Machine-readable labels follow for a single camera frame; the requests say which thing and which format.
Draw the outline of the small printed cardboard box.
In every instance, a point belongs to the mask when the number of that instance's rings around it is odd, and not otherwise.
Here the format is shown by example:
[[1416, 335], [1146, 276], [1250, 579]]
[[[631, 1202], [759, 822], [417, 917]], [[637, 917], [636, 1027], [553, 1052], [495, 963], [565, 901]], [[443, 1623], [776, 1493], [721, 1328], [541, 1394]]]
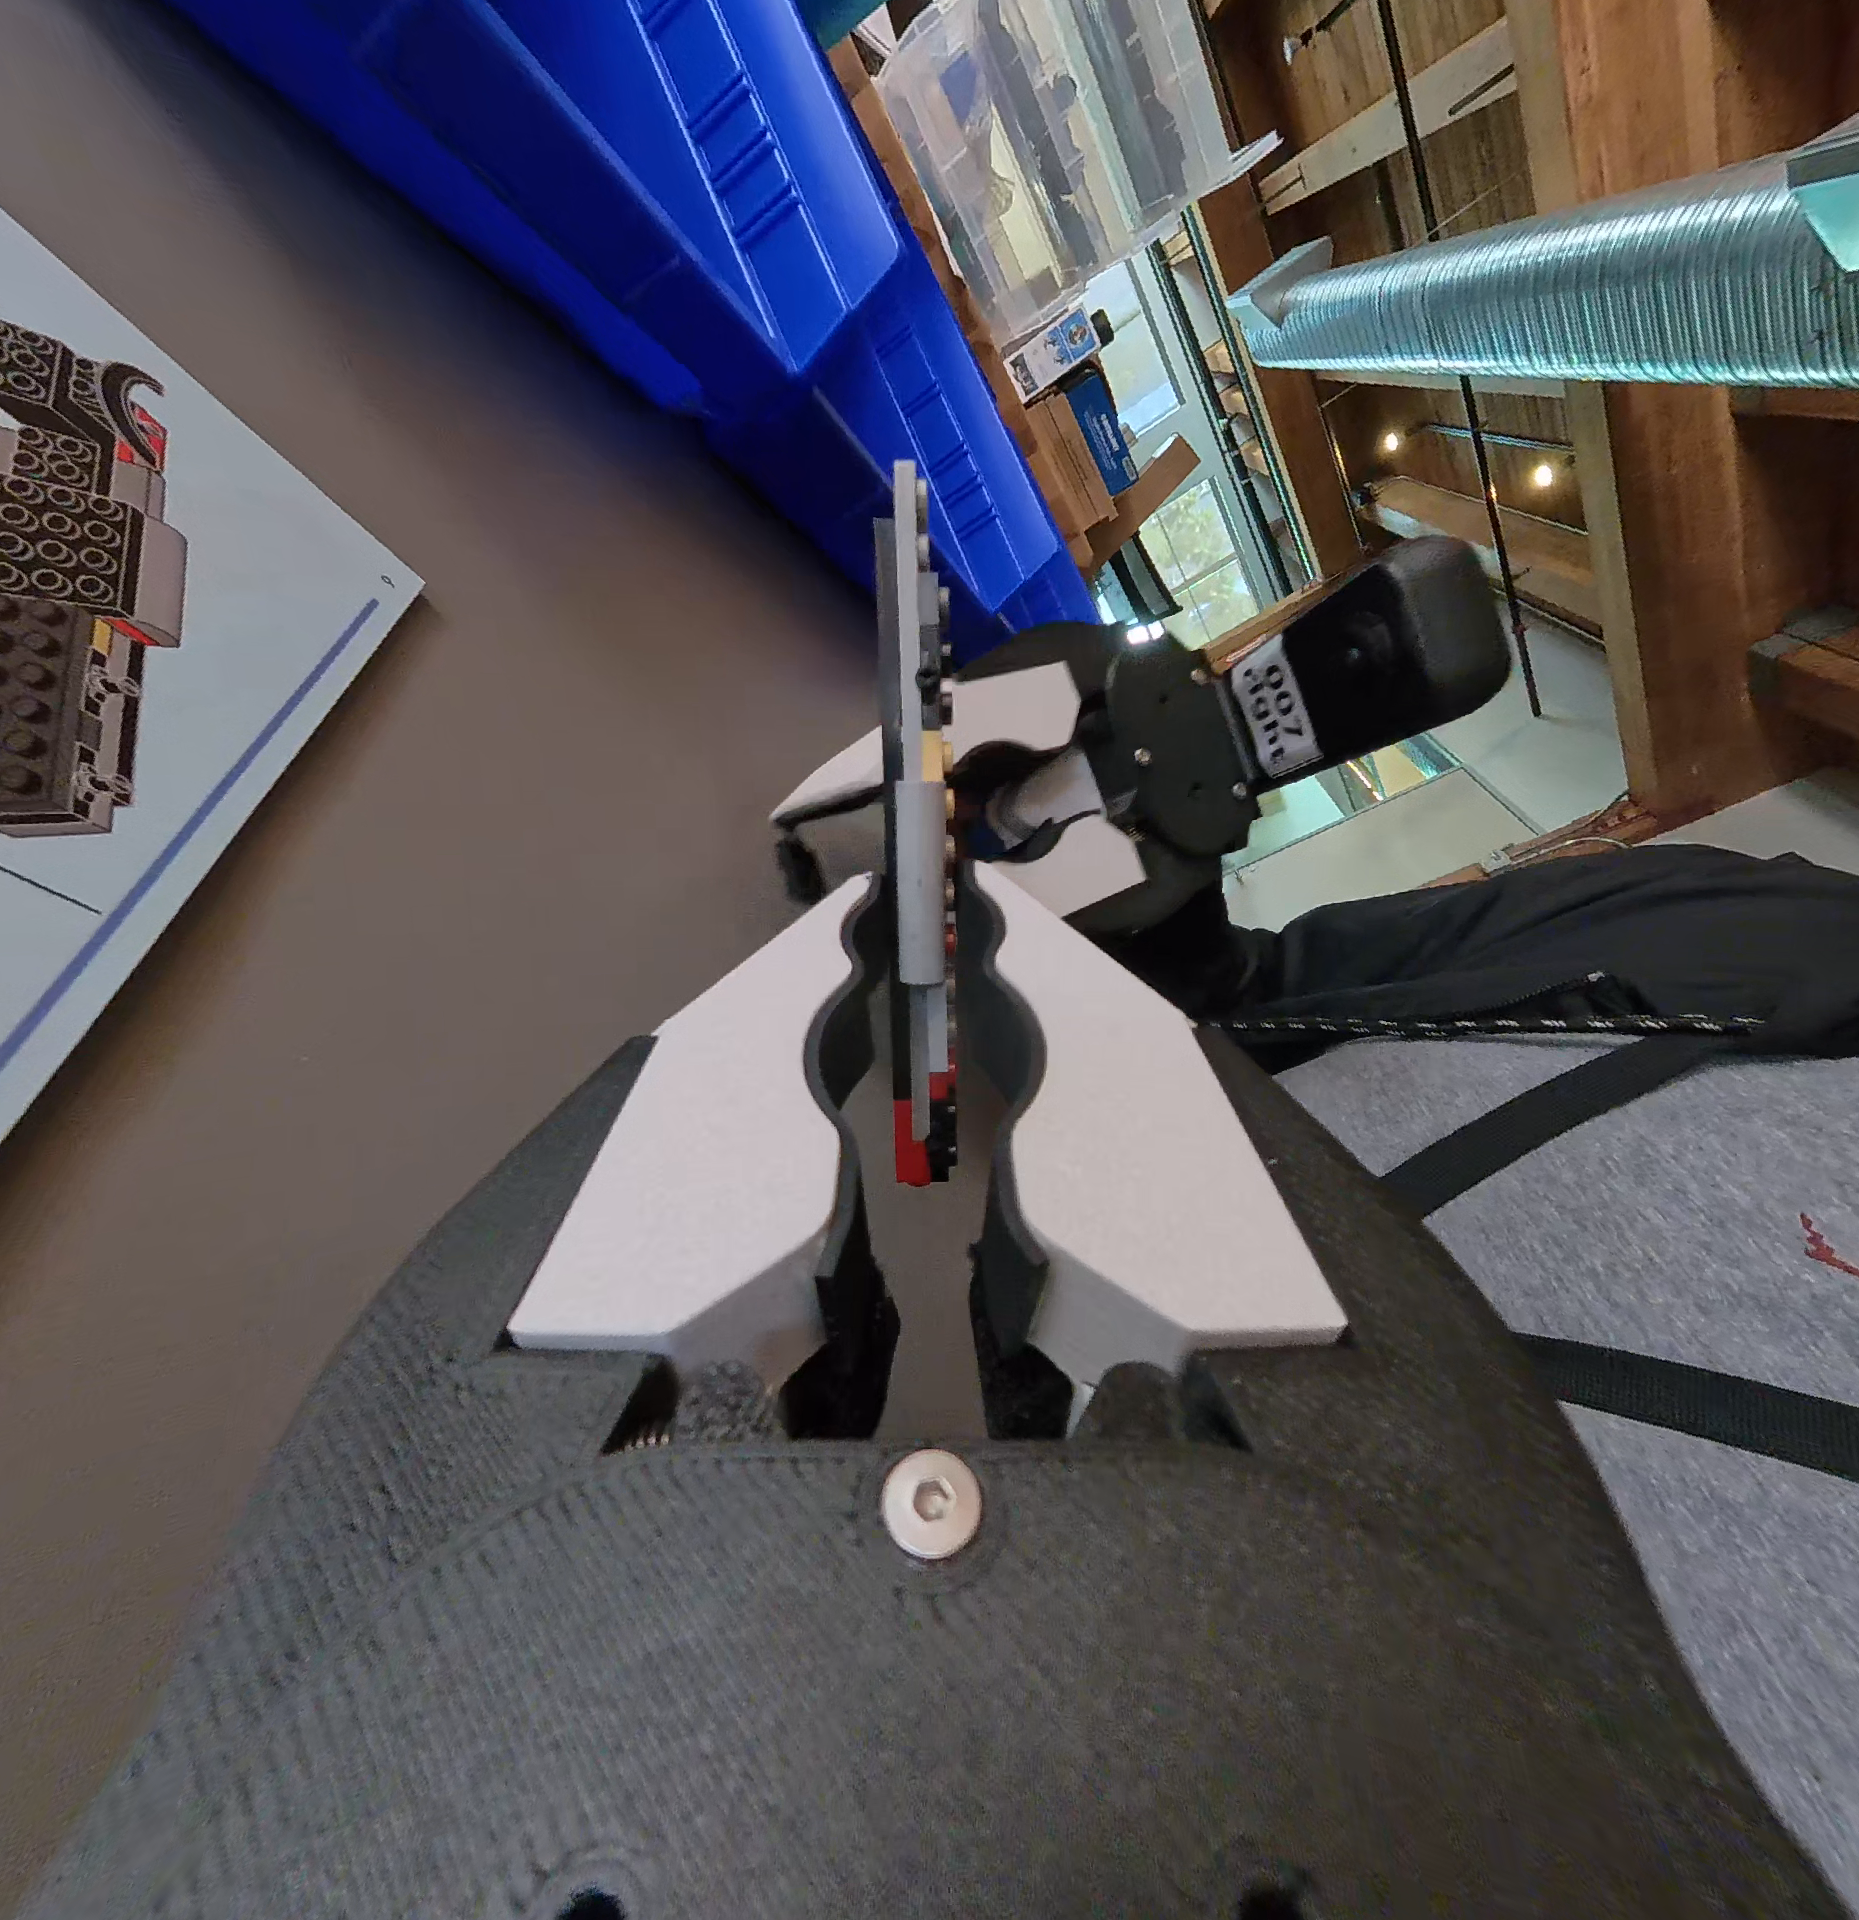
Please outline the small printed cardboard box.
[[1056, 389], [1068, 376], [1094, 365], [1112, 341], [1112, 320], [1102, 309], [1072, 304], [1056, 322], [1036, 329], [1003, 353], [1016, 399], [1027, 407]]

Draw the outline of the clear plastic organizer box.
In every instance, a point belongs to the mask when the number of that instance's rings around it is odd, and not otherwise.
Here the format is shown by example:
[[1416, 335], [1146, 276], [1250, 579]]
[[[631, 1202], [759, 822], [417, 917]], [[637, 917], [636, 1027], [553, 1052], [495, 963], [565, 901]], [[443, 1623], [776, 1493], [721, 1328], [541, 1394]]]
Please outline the clear plastic organizer box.
[[1279, 152], [1200, 2], [926, 2], [872, 88], [1000, 351]]

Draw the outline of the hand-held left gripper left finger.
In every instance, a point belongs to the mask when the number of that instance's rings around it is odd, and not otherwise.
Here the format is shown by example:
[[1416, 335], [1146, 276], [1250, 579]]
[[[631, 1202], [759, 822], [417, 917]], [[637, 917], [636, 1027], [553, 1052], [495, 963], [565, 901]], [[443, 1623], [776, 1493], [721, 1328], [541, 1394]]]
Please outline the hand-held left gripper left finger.
[[818, 1352], [872, 1065], [872, 877], [662, 1022], [509, 1320], [525, 1352]]

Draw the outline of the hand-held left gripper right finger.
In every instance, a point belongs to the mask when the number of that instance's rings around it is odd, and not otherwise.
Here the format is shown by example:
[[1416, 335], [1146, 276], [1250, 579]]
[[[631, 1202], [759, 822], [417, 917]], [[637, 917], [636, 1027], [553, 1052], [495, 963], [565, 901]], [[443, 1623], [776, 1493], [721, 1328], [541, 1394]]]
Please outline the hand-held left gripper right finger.
[[969, 1253], [992, 1434], [1068, 1434], [1123, 1367], [1344, 1338], [1226, 1037], [1011, 879], [961, 885], [955, 987], [1006, 1107]]

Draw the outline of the small blue cardboard box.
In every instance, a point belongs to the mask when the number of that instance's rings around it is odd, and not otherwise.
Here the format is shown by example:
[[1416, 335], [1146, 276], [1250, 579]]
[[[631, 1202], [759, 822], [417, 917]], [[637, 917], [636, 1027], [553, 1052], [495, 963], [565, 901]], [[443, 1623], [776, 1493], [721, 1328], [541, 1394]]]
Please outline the small blue cardboard box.
[[1107, 372], [1098, 362], [1083, 362], [1060, 379], [1057, 392], [1083, 431], [1102, 491], [1109, 495], [1128, 492], [1135, 483], [1135, 463]]

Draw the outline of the grey red toy brick model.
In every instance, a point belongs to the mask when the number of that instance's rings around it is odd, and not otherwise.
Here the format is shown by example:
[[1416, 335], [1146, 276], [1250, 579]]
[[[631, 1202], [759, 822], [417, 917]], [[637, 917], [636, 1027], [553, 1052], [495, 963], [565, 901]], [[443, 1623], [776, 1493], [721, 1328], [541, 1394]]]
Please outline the grey red toy brick model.
[[955, 1094], [955, 796], [948, 790], [948, 592], [927, 537], [927, 483], [891, 468], [872, 522], [880, 801], [891, 913], [895, 1175], [947, 1183], [958, 1155]]

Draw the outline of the silver spiral air duct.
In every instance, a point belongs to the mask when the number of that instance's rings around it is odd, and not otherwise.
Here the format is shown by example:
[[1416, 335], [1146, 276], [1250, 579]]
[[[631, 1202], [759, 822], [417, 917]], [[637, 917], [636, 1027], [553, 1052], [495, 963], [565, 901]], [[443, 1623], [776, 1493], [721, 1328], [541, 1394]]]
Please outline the silver spiral air duct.
[[1859, 112], [1796, 152], [1226, 299], [1250, 362], [1859, 389]]

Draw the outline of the person's right forearm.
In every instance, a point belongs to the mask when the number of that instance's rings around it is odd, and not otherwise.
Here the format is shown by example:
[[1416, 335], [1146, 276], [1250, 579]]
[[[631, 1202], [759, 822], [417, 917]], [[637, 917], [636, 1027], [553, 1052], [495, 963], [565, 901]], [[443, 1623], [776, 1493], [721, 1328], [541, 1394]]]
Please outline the person's right forearm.
[[1859, 1057], [1859, 877], [1641, 846], [1314, 908], [1208, 888], [1109, 952], [1269, 1071], [1353, 1041], [1707, 1041]]

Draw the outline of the person's right hand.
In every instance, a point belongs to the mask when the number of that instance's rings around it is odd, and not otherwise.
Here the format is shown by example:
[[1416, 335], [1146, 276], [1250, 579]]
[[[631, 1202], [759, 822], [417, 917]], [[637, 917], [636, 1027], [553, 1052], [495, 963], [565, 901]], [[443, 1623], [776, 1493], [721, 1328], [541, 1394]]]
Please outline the person's right hand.
[[955, 836], [965, 859], [1000, 861], [1022, 859], [1019, 850], [1034, 829], [1003, 829], [1006, 799], [1036, 775], [1040, 760], [1014, 746], [992, 744], [965, 756], [948, 778], [955, 796]]

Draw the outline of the brick instruction booklet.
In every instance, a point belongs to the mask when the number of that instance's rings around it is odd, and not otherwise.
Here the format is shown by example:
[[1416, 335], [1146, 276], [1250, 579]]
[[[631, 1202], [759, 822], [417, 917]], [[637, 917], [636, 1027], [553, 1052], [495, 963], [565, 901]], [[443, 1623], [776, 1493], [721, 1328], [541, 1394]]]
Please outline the brick instruction booklet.
[[421, 588], [0, 209], [0, 1144]]

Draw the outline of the blue plastic bin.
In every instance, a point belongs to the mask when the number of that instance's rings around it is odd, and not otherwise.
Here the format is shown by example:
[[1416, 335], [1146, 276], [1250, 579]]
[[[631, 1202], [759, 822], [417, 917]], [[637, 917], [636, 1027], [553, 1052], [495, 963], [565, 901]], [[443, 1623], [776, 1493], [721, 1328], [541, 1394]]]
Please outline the blue plastic bin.
[[816, 463], [808, 525], [857, 582], [869, 579], [869, 522], [891, 509], [891, 472], [916, 468], [958, 664], [1014, 635], [1094, 619], [1036, 479], [914, 241], [818, 358], [801, 439]]
[[175, 2], [658, 407], [801, 386], [900, 235], [795, 2]]

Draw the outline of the grey-brown desk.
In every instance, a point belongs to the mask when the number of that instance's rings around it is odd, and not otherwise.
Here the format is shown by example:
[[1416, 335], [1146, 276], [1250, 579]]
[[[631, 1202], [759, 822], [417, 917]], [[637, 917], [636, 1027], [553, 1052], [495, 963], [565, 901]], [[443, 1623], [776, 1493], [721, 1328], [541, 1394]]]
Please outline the grey-brown desk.
[[0, 1148], [0, 1830], [144, 1727], [310, 1379], [792, 917], [867, 611], [700, 439], [155, 2], [0, 2], [0, 206], [427, 596]]

